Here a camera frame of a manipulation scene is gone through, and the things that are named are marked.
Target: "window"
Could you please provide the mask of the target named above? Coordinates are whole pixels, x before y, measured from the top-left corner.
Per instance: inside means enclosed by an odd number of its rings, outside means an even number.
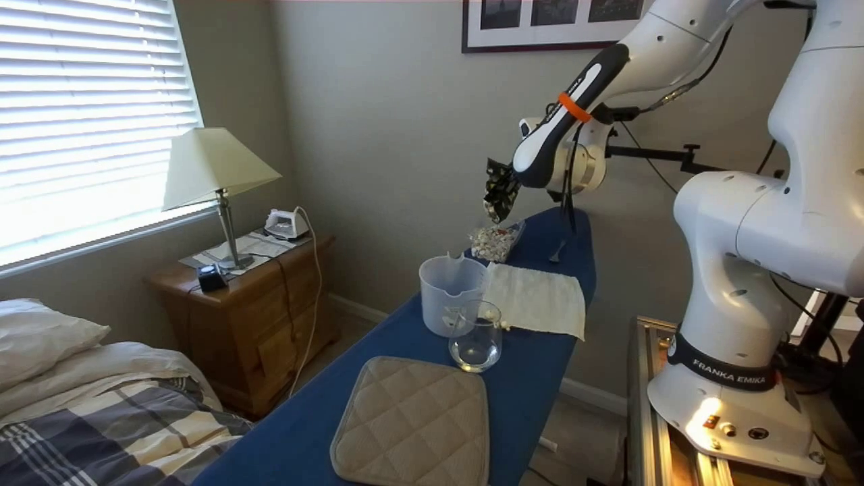
[[[3,0],[0,267],[165,217],[199,123],[172,0]]]

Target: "picture frame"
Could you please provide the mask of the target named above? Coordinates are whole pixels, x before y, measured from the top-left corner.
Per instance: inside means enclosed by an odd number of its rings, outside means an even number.
[[[597,49],[623,38],[650,0],[465,0],[461,51]]]

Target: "towel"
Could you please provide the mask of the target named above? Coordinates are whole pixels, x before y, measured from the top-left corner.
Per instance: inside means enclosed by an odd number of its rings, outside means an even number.
[[[482,300],[501,311],[505,327],[585,339],[585,297],[572,274],[488,263]]]

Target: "lamp shade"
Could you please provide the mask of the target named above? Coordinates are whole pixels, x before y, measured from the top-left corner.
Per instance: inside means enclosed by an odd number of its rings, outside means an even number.
[[[161,208],[180,208],[265,186],[281,177],[223,126],[190,130],[169,142]]]

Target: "wooden nightstand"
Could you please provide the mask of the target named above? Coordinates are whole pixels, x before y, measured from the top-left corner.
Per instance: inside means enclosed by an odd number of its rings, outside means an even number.
[[[318,236],[318,255],[333,236]],[[179,347],[208,375],[219,398],[248,417],[268,416],[288,392],[316,321],[318,270],[302,243],[203,294],[196,270],[169,263],[149,278]],[[325,317],[307,361],[338,339]]]

